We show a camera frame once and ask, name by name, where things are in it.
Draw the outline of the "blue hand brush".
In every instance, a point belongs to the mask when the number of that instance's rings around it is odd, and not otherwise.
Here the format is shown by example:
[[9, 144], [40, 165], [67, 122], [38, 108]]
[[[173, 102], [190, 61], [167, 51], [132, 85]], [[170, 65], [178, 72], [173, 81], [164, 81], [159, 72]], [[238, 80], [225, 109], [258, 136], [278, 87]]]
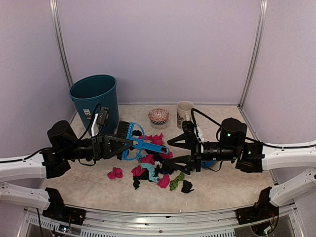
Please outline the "blue hand brush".
[[[133, 135], [134, 127], [140, 129], [141, 135]], [[118, 123], [116, 137], [126, 139], [133, 142], [133, 146], [131, 148], [134, 148], [138, 150], [138, 153], [133, 158], [128, 158], [129, 148], [122, 153], [117, 155], [117, 158], [119, 160], [135, 160], [140, 157], [143, 150], [148, 150], [151, 152], [161, 153], [164, 155], [169, 154], [169, 148], [163, 146], [163, 145], [156, 145], [152, 143], [147, 143], [145, 141], [145, 131], [142, 126], [140, 126], [137, 123], [134, 122], [126, 122], [126, 121], [120, 121]]]

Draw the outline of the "blue plastic dustpan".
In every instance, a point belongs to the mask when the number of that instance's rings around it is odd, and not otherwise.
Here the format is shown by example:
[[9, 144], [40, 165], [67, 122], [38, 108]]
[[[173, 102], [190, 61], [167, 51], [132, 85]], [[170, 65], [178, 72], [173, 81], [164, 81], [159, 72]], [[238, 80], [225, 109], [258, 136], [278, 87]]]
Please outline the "blue plastic dustpan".
[[204, 169], [213, 168], [216, 165], [217, 161], [202, 161], [201, 167]]

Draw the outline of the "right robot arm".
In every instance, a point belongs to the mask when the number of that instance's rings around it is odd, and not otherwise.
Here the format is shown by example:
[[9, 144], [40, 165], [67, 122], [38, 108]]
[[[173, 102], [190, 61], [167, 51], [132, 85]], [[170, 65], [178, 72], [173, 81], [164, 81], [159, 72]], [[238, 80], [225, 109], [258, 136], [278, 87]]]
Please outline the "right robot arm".
[[168, 145], [189, 150], [187, 156], [171, 158], [168, 166], [186, 174], [199, 172], [204, 161], [230, 161], [245, 173], [261, 173], [278, 168], [305, 167], [306, 170], [290, 180], [260, 192], [252, 214], [263, 219], [275, 207], [316, 187], [316, 143], [275, 145], [248, 138], [247, 125], [235, 118], [226, 118], [218, 125], [216, 142], [203, 139], [195, 113], [211, 119], [197, 109], [191, 109], [191, 120], [182, 123], [183, 133], [168, 140]]

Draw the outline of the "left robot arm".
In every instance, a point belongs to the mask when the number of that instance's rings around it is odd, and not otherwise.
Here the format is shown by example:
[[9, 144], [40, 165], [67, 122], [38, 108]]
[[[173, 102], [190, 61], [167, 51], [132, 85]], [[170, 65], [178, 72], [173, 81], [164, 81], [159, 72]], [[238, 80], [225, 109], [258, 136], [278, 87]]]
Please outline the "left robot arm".
[[69, 215], [69, 208], [64, 205], [58, 190], [26, 188], [13, 185], [11, 181], [60, 177], [71, 169], [71, 160], [97, 162], [117, 156], [133, 146], [131, 140], [113, 135], [79, 139], [66, 120], [55, 123], [47, 135], [51, 147], [39, 149], [28, 156], [0, 160], [0, 201], [41, 210], [49, 209], [60, 220]]

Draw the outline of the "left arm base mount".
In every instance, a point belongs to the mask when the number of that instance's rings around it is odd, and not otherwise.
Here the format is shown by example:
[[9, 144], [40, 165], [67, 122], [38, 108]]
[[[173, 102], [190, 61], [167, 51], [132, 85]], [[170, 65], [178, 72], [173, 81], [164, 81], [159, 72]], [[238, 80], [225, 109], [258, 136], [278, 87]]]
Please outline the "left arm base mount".
[[86, 210], [65, 205], [57, 189], [45, 188], [45, 191], [49, 196], [49, 206], [42, 212], [44, 217], [61, 222], [67, 222], [68, 224], [83, 225]]

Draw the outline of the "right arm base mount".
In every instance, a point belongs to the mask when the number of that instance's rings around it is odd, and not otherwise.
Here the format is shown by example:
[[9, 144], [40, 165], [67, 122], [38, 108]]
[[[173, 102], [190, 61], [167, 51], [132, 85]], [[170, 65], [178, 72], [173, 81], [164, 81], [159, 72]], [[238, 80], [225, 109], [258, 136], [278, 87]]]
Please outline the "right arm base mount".
[[272, 217], [278, 217], [279, 207], [270, 203], [270, 190], [267, 187], [260, 192], [258, 201], [252, 206], [238, 208], [236, 210], [237, 221], [239, 225], [258, 222]]

